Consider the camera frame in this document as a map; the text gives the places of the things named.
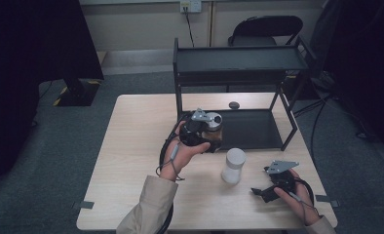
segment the beige sleeve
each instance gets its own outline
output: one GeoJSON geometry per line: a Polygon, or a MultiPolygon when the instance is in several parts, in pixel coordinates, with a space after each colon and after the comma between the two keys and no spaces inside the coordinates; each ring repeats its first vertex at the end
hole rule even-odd
{"type": "Polygon", "coordinates": [[[305,229],[308,234],[335,234],[334,228],[332,228],[325,216],[322,216],[322,218],[313,225],[306,226],[305,229]]]}
{"type": "Polygon", "coordinates": [[[149,175],[144,182],[139,203],[124,217],[116,233],[155,233],[168,215],[176,190],[176,183],[149,175]]]}

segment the black chair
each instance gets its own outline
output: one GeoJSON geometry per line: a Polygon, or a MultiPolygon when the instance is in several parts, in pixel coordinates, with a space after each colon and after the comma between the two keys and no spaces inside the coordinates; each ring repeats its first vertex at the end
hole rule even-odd
{"type": "Polygon", "coordinates": [[[303,22],[295,16],[253,17],[240,22],[232,36],[228,38],[228,46],[274,46],[273,37],[289,36],[289,45],[301,30],[303,22]]]}

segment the human hand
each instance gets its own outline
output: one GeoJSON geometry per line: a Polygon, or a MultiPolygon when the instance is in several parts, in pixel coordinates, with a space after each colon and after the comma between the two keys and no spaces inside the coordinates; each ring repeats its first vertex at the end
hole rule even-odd
{"type": "Polygon", "coordinates": [[[165,153],[165,160],[164,163],[166,163],[161,170],[161,174],[159,177],[165,178],[171,181],[175,181],[177,175],[180,173],[182,168],[184,168],[192,159],[193,156],[196,154],[204,153],[207,151],[211,144],[208,142],[196,145],[196,146],[187,146],[183,144],[180,139],[179,139],[179,130],[180,127],[185,123],[185,121],[182,121],[179,123],[177,129],[174,131],[177,135],[171,143],[168,146],[168,149],[165,153]],[[173,159],[172,162],[171,160],[171,155],[173,153],[173,150],[175,147],[178,146],[177,153],[173,159]]]}
{"type": "MultiPolygon", "coordinates": [[[[298,173],[296,173],[293,169],[289,169],[289,171],[294,177],[299,178],[298,173]]],[[[274,192],[277,193],[277,195],[289,205],[289,207],[304,222],[306,226],[310,226],[316,221],[320,220],[320,217],[310,200],[307,188],[302,183],[295,183],[295,194],[301,199],[301,201],[297,201],[289,194],[287,194],[286,191],[279,187],[275,187],[274,192]]]]}

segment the wooden table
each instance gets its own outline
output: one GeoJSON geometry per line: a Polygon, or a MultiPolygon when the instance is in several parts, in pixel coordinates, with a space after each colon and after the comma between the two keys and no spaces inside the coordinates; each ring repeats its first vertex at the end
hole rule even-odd
{"type": "MultiPolygon", "coordinates": [[[[184,94],[184,110],[228,109],[230,101],[241,108],[265,108],[273,94],[184,94]]],[[[291,129],[283,105],[273,110],[281,136],[291,129]]],[[[147,175],[155,175],[159,153],[176,121],[174,95],[129,95],[116,101],[100,149],[85,201],[92,209],[82,209],[77,226],[82,230],[113,230],[138,203],[147,175]]],[[[301,221],[281,200],[265,204],[250,188],[272,185],[263,171],[273,160],[299,162],[295,170],[307,180],[316,195],[326,195],[304,140],[297,132],[285,151],[245,150],[242,179],[237,185],[225,183],[220,174],[225,151],[196,155],[180,176],[174,199],[170,230],[294,229],[301,221]]],[[[329,203],[316,208],[333,226],[337,219],[329,203]]]]}

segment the wall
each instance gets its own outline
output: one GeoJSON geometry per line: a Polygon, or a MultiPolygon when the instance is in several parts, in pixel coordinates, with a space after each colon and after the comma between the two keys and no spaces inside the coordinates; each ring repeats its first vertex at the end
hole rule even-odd
{"type": "MultiPolygon", "coordinates": [[[[253,16],[296,15],[304,20],[307,40],[325,0],[203,2],[202,13],[189,14],[196,47],[226,46],[227,38],[242,20],[253,16]]],[[[178,2],[82,5],[98,51],[171,49],[191,47],[186,17],[178,2]]]]}

